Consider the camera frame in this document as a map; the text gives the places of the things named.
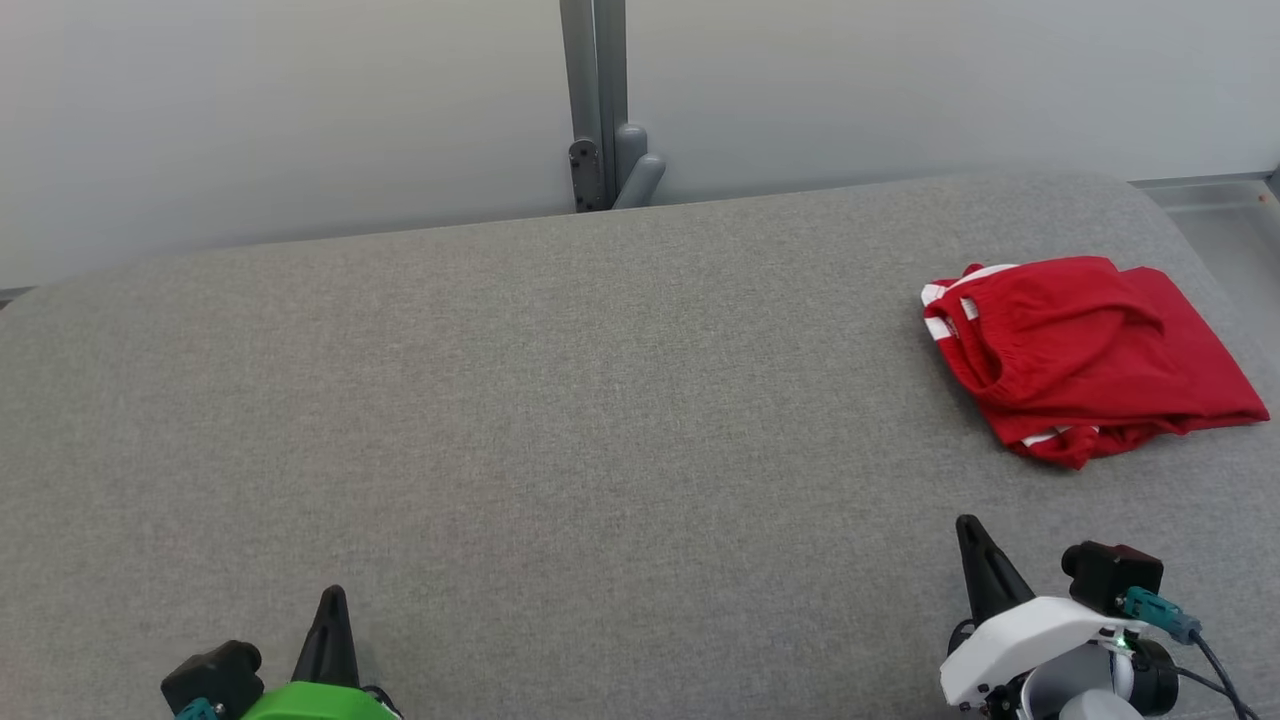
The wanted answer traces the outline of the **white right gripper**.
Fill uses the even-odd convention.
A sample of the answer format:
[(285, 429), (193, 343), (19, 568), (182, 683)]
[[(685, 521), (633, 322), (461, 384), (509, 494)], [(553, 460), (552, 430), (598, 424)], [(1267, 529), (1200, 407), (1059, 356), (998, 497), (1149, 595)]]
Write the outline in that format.
[(1144, 623), (1106, 616), (1069, 598), (1034, 598), (977, 516), (960, 515), (956, 533), (977, 628), (940, 667), (947, 705), (960, 710), (1149, 708), (1132, 650)]

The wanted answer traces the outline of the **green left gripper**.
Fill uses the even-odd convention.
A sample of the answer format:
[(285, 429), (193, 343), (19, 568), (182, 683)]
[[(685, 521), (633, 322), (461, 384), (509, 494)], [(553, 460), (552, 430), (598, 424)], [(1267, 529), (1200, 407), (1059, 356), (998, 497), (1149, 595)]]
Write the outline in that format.
[(264, 694), (242, 719), (401, 719), (360, 688), (349, 606), (340, 585), (321, 593), (291, 680)]

